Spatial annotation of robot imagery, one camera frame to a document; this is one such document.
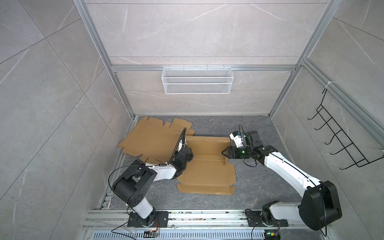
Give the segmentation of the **brown cardboard box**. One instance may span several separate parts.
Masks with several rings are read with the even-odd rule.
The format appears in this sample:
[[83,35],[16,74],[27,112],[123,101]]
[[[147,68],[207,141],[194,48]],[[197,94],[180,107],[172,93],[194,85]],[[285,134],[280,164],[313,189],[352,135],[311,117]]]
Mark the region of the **brown cardboard box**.
[[236,190],[235,165],[222,155],[231,145],[229,137],[187,136],[193,160],[177,178],[182,193],[206,195],[232,195]]

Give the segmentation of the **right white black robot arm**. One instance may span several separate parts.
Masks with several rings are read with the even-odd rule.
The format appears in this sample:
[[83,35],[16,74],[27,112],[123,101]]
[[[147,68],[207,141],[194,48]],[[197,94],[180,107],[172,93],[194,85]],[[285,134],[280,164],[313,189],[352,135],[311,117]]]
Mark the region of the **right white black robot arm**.
[[301,196],[299,203],[273,201],[263,206],[261,223],[272,227],[281,220],[302,222],[314,231],[339,220],[342,208],[337,187],[330,181],[320,181],[288,161],[276,148],[264,145],[257,131],[234,131],[231,145],[222,151],[228,159],[254,159],[273,170]]

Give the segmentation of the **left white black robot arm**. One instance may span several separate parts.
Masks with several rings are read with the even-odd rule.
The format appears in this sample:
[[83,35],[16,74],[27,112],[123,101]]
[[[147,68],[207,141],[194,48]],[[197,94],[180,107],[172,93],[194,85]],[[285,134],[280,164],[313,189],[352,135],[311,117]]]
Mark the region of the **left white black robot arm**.
[[178,178],[192,161],[192,149],[182,146],[165,164],[147,164],[135,160],[111,185],[112,191],[143,220],[151,219],[156,210],[146,198],[152,183]]

